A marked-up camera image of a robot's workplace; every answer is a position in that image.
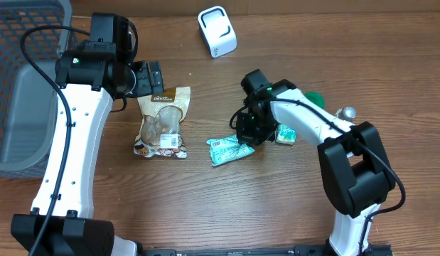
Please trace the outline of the Kleenex tissue pocket pack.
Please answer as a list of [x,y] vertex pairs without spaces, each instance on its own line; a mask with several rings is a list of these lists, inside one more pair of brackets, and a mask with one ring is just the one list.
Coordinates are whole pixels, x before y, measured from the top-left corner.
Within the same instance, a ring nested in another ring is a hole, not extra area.
[[285,124],[279,124],[275,141],[280,144],[292,145],[296,142],[296,131]]

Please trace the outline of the brown Pantree snack pouch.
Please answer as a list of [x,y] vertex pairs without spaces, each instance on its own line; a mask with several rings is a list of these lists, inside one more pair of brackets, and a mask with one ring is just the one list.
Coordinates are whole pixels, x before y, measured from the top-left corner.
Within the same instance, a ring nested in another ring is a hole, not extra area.
[[161,94],[138,98],[142,122],[134,153],[146,158],[186,158],[181,122],[186,118],[190,101],[190,87],[173,87]]

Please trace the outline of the mint green wipes pack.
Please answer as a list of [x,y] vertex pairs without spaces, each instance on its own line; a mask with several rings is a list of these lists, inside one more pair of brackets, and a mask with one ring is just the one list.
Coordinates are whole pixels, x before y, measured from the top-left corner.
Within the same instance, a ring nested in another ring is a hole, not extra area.
[[252,147],[239,143],[236,134],[225,138],[209,139],[206,144],[210,147],[212,166],[220,166],[254,153]]

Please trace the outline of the green lid jar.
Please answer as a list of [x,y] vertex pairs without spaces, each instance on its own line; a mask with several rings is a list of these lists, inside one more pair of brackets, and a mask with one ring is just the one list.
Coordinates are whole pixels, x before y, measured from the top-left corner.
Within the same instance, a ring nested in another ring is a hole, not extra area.
[[304,96],[321,109],[326,105],[323,96],[318,92],[306,92]]

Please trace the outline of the yellow oil bottle silver cap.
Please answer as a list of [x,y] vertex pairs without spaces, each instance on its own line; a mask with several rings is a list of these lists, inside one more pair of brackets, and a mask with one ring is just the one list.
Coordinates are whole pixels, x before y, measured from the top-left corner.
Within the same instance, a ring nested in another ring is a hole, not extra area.
[[336,117],[348,122],[352,122],[356,118],[356,109],[351,106],[340,108],[336,112]]

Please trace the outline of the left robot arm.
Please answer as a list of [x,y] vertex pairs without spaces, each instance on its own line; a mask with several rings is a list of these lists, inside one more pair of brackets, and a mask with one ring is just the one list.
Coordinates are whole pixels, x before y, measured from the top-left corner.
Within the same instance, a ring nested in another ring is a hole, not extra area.
[[43,181],[28,214],[16,214],[12,236],[30,255],[140,255],[138,242],[93,217],[93,180],[102,131],[115,100],[164,91],[157,62],[136,61],[135,25],[95,13],[83,46],[56,61],[49,80],[58,112]]

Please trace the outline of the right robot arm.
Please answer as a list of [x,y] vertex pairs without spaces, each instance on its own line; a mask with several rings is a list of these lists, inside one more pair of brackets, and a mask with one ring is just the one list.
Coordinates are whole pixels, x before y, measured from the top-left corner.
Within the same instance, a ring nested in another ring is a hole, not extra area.
[[276,139],[285,124],[316,147],[323,189],[336,210],[333,231],[322,245],[297,245],[292,255],[391,255],[389,245],[368,242],[373,218],[401,184],[390,168],[371,123],[353,124],[314,104],[288,80],[272,83],[261,70],[241,81],[244,105],[230,120],[240,143],[259,146]]

